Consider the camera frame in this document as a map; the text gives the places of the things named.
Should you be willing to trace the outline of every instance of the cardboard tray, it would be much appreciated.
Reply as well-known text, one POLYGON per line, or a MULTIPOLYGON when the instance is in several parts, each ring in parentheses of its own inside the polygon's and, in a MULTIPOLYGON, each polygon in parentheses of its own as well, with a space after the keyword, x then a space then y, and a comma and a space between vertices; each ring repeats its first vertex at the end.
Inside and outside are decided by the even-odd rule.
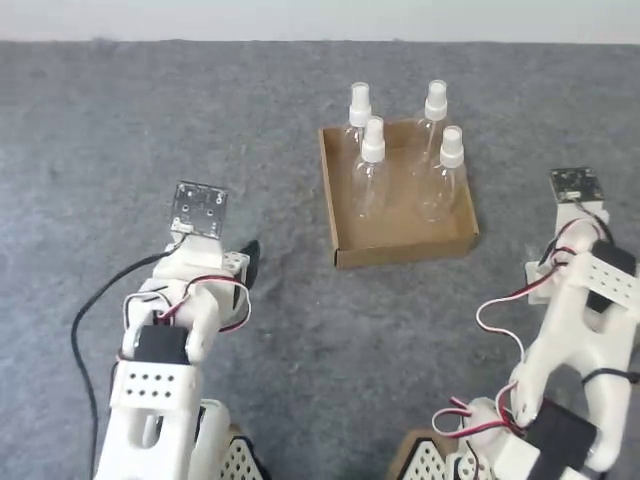
POLYGON ((388 123, 384 133, 392 175, 389 210, 382 218, 364 221, 352 209, 352 162, 347 159, 353 158, 353 152, 341 151, 342 130, 319 132, 333 264, 341 269, 466 254, 480 234, 468 185, 457 196, 448 219, 426 222, 416 207, 420 186, 407 164, 406 146, 416 133, 414 123, 388 123))

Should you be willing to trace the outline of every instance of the gray carpet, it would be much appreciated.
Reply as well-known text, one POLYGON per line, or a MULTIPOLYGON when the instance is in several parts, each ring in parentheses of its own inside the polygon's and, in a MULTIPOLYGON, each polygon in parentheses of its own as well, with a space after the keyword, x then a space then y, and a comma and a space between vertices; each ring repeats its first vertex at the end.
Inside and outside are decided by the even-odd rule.
MULTIPOLYGON (((619 243, 640 253, 639 78, 627 46, 0 44, 0 478, 84 478, 69 327, 98 285, 164 247, 182 178, 228 186, 227 248, 256 237, 265 251, 255 316, 218 338, 206 395, 274 479, 382 478, 449 395, 506 381, 516 349, 473 313, 520 286, 549 239, 550 168, 595 167, 619 243), (433 78, 465 132, 482 240, 464 259, 335 271, 316 129, 344 121, 353 81, 392 119, 418 111, 433 78)), ((101 440, 121 300, 147 273, 81 327, 101 440)), ((519 302, 490 319, 530 341, 543 311, 519 302)), ((578 405, 578 390, 561 375, 549 393, 578 405)), ((610 478, 640 467, 639 422, 610 478)))

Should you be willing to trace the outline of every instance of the bottle cap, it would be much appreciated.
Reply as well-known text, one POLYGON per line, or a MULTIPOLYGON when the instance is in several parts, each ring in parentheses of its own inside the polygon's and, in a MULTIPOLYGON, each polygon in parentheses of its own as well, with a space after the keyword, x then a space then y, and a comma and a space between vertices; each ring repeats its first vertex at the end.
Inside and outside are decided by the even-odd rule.
POLYGON ((458 168, 464 162, 464 146, 460 127, 447 127, 442 133, 440 163, 447 168, 458 168))
POLYGON ((424 101, 424 116, 437 122, 447 116, 447 84, 434 80, 429 84, 427 98, 424 101))
POLYGON ((380 117, 371 117, 364 130, 362 159, 370 163, 381 162, 384 160, 384 150, 384 122, 380 117))
POLYGON ((351 106, 349 107, 349 123, 358 128, 364 128, 371 118, 371 101, 369 100, 369 85, 357 82, 351 85, 351 106))

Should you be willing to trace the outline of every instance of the robotic arm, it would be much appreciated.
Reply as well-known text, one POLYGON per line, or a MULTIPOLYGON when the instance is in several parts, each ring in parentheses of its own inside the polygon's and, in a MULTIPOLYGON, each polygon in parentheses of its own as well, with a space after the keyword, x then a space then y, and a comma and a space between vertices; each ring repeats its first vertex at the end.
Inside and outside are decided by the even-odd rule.
POLYGON ((124 302, 97 480, 220 478, 232 439, 229 412, 201 401, 200 365, 218 332, 248 320, 259 256, 257 243, 252 255, 223 252, 226 196, 215 187, 178 185, 167 247, 173 252, 124 302))
MULTIPOLYGON (((631 381, 637 380, 628 372, 640 322, 636 259, 614 244, 590 168, 553 170, 551 180, 558 203, 556 235, 542 260, 525 266, 528 286, 479 309, 525 295, 531 304, 548 304, 538 337, 523 349, 495 401, 477 398, 467 405, 452 397, 456 408, 434 416, 434 421, 445 413, 461 417, 456 432, 441 432, 434 423, 440 436, 460 439, 457 452, 446 461, 424 455, 432 462, 423 472, 414 455, 405 463, 405 473, 395 478, 414 478, 407 475, 418 471, 439 479, 429 471, 441 464, 447 480, 581 480, 587 478, 580 473, 584 466, 606 472, 615 463, 631 381), (549 376, 561 365, 582 376, 588 419, 544 398, 549 376), (507 393, 511 411, 503 405, 507 393)), ((504 329, 487 327, 479 317, 478 323, 517 339, 504 329)))

